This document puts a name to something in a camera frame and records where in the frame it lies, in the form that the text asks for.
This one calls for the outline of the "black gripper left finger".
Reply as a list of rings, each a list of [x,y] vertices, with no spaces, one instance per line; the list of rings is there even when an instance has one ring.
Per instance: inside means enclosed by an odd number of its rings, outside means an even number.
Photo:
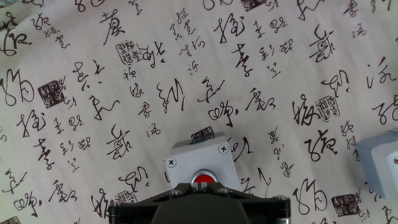
[[[178,184],[176,188],[137,203],[109,206],[109,222],[118,223],[197,223],[199,184]]]

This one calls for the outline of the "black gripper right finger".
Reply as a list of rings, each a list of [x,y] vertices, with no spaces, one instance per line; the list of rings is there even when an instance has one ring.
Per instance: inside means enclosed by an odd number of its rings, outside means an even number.
[[[198,184],[198,217],[207,223],[291,222],[290,199],[284,195],[260,198],[223,186],[219,182]]]

